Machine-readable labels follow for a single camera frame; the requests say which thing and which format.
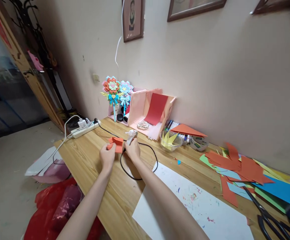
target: colorful paper flower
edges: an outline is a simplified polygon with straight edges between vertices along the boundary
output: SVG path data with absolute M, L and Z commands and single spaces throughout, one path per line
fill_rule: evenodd
M 103 82 L 103 86 L 104 91 L 109 92 L 111 94 L 116 94 L 117 91 L 119 90 L 120 83 L 114 76 L 112 78 L 107 76 L 106 81 Z
M 131 94 L 133 92 L 134 87 L 129 83 L 129 81 L 121 81 L 120 84 L 119 91 L 124 95 Z

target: white paper sheet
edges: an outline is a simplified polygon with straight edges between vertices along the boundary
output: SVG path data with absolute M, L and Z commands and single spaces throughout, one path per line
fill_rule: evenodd
M 179 198 L 210 240 L 254 239 L 246 217 L 235 209 L 162 164 L 155 174 Z M 172 226 L 147 187 L 133 218 L 153 240 L 174 239 Z

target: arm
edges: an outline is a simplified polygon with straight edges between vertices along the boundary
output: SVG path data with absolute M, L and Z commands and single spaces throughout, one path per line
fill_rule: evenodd
M 134 139 L 130 146 L 125 143 L 125 148 L 146 186 L 152 191 L 156 201 L 169 217 L 178 238 L 209 240 L 176 195 L 142 162 L 137 139 Z
M 57 240 L 83 240 L 87 238 L 97 216 L 110 174 L 112 172 L 116 144 L 114 144 L 109 151 L 107 150 L 107 145 L 108 144 L 102 147 L 99 154 L 103 164 L 101 173 L 82 202 L 78 205 L 77 209 L 70 217 L 61 233 L 58 235 Z

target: picture frame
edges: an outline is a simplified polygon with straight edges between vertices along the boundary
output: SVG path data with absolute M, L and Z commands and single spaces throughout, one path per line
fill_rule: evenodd
M 260 0 L 252 14 L 276 12 L 290 8 L 290 0 Z
M 144 37 L 145 0 L 122 0 L 124 43 Z
M 226 0 L 170 0 L 167 22 L 223 8 Z

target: paper bow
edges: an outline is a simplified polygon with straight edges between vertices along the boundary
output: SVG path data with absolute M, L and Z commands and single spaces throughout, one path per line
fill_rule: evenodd
M 115 104 L 118 104 L 118 100 L 119 100 L 119 95 L 116 95 L 116 94 L 113 94 L 113 95 L 108 95 L 108 99 L 109 99 L 109 104 L 112 106 L 112 104 L 114 103 Z
M 121 99 L 120 99 L 122 102 L 121 102 L 121 105 L 122 106 L 128 106 L 129 105 L 129 102 L 130 102 L 130 100 L 131 100 L 131 97 L 130 97 L 130 95 L 127 95 L 127 96 L 121 96 Z

